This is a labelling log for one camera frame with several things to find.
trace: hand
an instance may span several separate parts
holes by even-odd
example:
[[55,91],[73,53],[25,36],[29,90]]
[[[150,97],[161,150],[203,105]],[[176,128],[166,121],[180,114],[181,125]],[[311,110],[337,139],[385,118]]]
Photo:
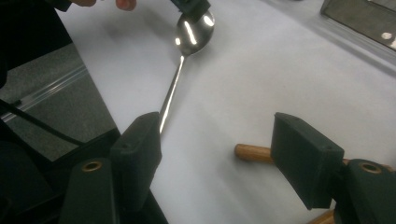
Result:
[[[91,7],[95,5],[96,0],[70,0],[81,7]],[[132,11],[136,7],[136,0],[116,0],[116,6],[119,9]]]

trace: wooden rod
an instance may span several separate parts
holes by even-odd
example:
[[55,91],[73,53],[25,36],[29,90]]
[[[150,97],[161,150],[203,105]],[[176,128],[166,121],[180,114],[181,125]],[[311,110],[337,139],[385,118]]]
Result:
[[334,210],[329,210],[307,224],[334,224]]
[[261,161],[274,163],[271,158],[271,149],[269,147],[255,147],[244,144],[238,144],[234,150],[235,156],[245,161]]

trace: spoon bowl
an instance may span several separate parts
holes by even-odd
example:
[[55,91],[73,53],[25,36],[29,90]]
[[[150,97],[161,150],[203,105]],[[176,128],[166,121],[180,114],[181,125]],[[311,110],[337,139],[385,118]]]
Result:
[[184,14],[181,15],[177,22],[176,45],[181,52],[180,63],[173,77],[171,86],[163,101],[163,107],[160,111],[160,133],[169,115],[169,109],[175,96],[177,81],[180,76],[181,68],[187,57],[203,49],[212,38],[215,29],[215,19],[207,11],[200,20],[195,23],[189,21]]

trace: white surface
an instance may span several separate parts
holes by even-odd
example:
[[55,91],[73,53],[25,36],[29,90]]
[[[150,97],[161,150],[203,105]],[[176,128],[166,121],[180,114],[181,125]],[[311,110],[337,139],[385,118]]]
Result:
[[[233,155],[237,143],[271,146],[277,111],[346,158],[396,167],[394,54],[340,38],[320,1],[210,3],[215,33],[182,71],[151,187],[169,223],[305,223],[323,212],[308,212],[275,167]],[[170,1],[122,12],[108,0],[59,15],[121,132],[160,110],[179,57]]]

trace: black cable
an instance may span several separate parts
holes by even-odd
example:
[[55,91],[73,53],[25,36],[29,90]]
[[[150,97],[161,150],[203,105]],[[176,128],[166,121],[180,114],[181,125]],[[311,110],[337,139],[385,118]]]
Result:
[[42,121],[40,121],[40,120],[38,120],[38,119],[26,114],[25,112],[19,110],[18,108],[10,105],[9,103],[7,103],[7,102],[5,102],[5,101],[3,101],[1,99],[0,99],[0,106],[2,106],[6,111],[8,111],[8,112],[10,112],[10,113],[12,113],[12,114],[14,114],[16,116],[21,117],[22,119],[25,119],[25,120],[33,123],[34,125],[36,125],[36,126],[42,128],[43,130],[45,130],[45,131],[47,131],[47,132],[49,132],[49,133],[51,133],[51,134],[63,139],[66,142],[69,142],[69,143],[74,144],[74,145],[79,146],[79,147],[84,145],[83,142],[80,142],[80,141],[78,141],[78,140],[76,140],[76,139],[74,139],[72,137],[69,137],[69,136],[67,136],[67,135],[65,135],[63,133],[60,133],[60,132],[56,131],[55,129],[51,128],[49,125],[45,124],[44,122],[42,122]]

